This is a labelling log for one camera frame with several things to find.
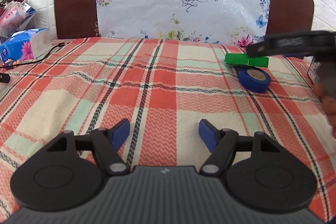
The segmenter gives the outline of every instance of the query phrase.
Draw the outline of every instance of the tissue box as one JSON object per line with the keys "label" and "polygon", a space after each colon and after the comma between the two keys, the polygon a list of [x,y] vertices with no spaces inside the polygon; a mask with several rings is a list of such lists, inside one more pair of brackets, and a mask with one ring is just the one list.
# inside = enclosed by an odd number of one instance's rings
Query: tissue box
{"label": "tissue box", "polygon": [[51,47],[48,28],[21,31],[14,33],[0,45],[0,57],[4,63],[8,59],[29,60],[38,58]]}

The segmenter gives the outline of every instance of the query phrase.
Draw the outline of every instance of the box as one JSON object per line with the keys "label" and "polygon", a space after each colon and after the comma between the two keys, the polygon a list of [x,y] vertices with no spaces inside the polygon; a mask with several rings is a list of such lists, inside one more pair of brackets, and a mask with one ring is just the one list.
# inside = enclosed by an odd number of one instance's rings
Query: box
{"label": "box", "polygon": [[13,61],[30,60],[38,58],[51,47],[48,28],[21,31],[14,33],[0,45],[0,57],[3,63],[8,59]]}
{"label": "box", "polygon": [[315,58],[313,58],[308,69],[308,76],[314,84],[319,81],[319,76],[317,75],[316,70],[320,65],[321,64],[316,62]]}
{"label": "box", "polygon": [[27,3],[22,3],[22,8],[26,17],[22,22],[20,22],[20,26],[17,28],[17,31],[23,31],[27,27],[30,20],[33,18],[33,15],[36,13],[35,9],[29,6]]}

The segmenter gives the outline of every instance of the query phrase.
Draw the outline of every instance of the black device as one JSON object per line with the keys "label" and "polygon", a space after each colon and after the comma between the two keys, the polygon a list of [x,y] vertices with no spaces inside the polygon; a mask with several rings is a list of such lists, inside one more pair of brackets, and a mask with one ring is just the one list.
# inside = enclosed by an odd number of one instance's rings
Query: black device
{"label": "black device", "polygon": [[[4,224],[323,223],[308,210],[314,174],[263,132],[239,136],[201,120],[199,136],[212,153],[199,172],[131,170],[116,152],[128,134],[124,119],[110,130],[57,135],[14,172],[10,186],[20,209]],[[78,150],[91,150],[96,165]],[[232,165],[240,151],[251,157]]]}
{"label": "black device", "polygon": [[314,56],[319,82],[326,95],[336,98],[336,32],[311,31],[265,35],[260,43],[246,46],[249,57]]}
{"label": "black device", "polygon": [[265,35],[246,46],[250,57],[272,55],[315,56],[317,62],[336,61],[336,32],[310,31]]}
{"label": "black device", "polygon": [[11,81],[11,77],[6,73],[0,72],[0,83],[8,84]]}

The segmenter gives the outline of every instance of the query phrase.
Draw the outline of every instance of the bed headboard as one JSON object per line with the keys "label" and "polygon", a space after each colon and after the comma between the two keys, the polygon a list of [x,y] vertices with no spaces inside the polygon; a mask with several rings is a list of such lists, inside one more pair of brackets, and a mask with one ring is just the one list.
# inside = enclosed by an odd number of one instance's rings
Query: bed headboard
{"label": "bed headboard", "polygon": [[[54,0],[59,39],[98,35],[96,0]],[[271,0],[266,34],[309,31],[314,16],[313,0]]]}

